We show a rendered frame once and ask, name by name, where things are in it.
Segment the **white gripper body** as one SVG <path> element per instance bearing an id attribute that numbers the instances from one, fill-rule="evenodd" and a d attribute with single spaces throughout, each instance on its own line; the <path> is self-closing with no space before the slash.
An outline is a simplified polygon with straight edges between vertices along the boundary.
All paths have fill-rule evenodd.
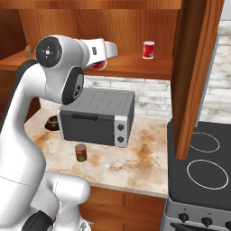
<path id="1" fill-rule="evenodd" d="M 105 59 L 111 59 L 116 57 L 118 54 L 117 46 L 113 42 L 105 42 Z"/>

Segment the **wooden cabinet door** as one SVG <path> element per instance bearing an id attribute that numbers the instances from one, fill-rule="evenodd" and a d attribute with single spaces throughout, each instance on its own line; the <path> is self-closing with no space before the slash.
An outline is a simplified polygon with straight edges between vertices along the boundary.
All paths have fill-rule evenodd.
<path id="1" fill-rule="evenodd" d="M 225 0 L 182 0 L 173 44 L 171 107 L 175 157 L 185 160 Z"/>

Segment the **grey toaster oven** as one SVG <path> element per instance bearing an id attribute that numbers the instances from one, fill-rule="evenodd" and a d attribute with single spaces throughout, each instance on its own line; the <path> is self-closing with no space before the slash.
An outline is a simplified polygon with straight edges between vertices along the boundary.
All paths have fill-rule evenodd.
<path id="1" fill-rule="evenodd" d="M 57 114 L 61 138 L 125 148 L 134 120 L 134 91 L 84 88 Z"/>

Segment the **small olive object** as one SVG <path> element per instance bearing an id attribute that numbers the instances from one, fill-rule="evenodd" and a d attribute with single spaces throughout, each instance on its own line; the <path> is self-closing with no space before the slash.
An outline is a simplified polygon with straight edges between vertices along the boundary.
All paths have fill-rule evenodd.
<path id="1" fill-rule="evenodd" d="M 31 59 L 33 55 L 33 48 L 30 45 L 27 45 L 24 50 L 24 57 L 26 59 Z"/>

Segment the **dark toaster oven door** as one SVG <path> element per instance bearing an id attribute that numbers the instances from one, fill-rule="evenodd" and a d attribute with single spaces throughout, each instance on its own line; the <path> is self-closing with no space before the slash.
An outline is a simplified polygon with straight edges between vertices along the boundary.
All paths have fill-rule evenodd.
<path id="1" fill-rule="evenodd" d="M 72 114 L 97 116 L 97 121 L 72 118 Z M 60 131 L 67 141 L 115 145 L 115 117 L 60 110 Z"/>

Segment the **brown-lidded green red can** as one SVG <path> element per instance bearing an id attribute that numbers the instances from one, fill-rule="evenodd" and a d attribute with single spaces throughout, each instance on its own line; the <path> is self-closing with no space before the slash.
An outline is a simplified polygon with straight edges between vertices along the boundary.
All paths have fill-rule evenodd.
<path id="1" fill-rule="evenodd" d="M 83 143 L 79 143 L 75 146 L 75 153 L 79 162 L 84 162 L 87 159 L 87 147 Z"/>

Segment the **black hob stove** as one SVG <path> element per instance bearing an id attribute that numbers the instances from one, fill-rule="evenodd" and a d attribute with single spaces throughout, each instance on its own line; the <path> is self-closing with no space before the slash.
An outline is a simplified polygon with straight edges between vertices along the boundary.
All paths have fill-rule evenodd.
<path id="1" fill-rule="evenodd" d="M 168 198 L 160 231 L 229 231 L 231 221 L 231 125 L 200 122 L 185 160 L 175 158 L 173 123 L 167 125 Z M 182 223 L 180 213 L 189 215 Z M 201 222 L 210 217 L 209 227 Z"/>

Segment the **wooden base cupboard front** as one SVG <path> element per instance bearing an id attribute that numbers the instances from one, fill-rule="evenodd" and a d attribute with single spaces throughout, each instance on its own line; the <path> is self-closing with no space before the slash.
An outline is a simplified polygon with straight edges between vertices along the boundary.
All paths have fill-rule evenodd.
<path id="1" fill-rule="evenodd" d="M 91 187 L 89 199 L 79 209 L 83 218 L 92 223 L 92 231 L 125 231 L 119 215 L 123 202 L 123 192 Z"/>
<path id="2" fill-rule="evenodd" d="M 164 199 L 125 192 L 123 209 L 131 231 L 159 231 Z"/>

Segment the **wooden wall cabinet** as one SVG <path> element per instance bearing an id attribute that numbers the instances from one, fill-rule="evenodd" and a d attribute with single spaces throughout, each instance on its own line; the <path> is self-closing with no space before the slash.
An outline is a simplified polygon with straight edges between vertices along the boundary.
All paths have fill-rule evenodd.
<path id="1" fill-rule="evenodd" d="M 181 0 L 0 0 L 1 11 L 16 11 L 29 45 L 51 34 L 114 42 L 118 56 L 86 75 L 163 80 L 171 78 L 180 7 Z M 144 42 L 154 42 L 151 60 L 143 58 Z"/>

